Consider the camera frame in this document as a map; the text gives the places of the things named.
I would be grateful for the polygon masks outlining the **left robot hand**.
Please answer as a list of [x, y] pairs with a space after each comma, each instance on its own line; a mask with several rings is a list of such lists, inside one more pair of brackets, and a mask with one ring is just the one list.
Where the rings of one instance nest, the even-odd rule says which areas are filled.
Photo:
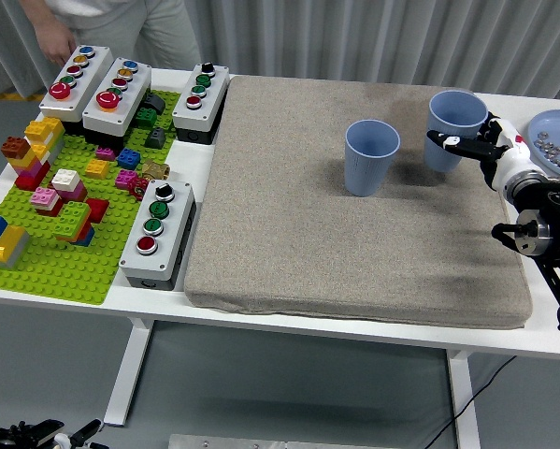
[[0, 427], [0, 448], [107, 448], [92, 442], [104, 426], [99, 419], [71, 435], [63, 432], [65, 424], [59, 420], [47, 419], [35, 425], [20, 421], [18, 425]]

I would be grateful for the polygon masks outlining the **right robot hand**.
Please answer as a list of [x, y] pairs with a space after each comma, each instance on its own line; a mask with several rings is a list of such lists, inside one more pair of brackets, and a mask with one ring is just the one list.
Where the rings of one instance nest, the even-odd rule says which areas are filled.
[[476, 160], [486, 184], [494, 191], [511, 195], [520, 179], [546, 180], [545, 172], [531, 161], [524, 138], [508, 120], [488, 112], [474, 138], [428, 130], [426, 136], [442, 150]]

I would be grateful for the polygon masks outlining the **person's hand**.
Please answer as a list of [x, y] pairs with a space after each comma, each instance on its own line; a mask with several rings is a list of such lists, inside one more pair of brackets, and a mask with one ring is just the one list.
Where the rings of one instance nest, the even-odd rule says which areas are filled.
[[76, 48], [71, 31], [56, 19], [45, 20], [34, 26], [39, 48], [52, 63], [63, 66]]

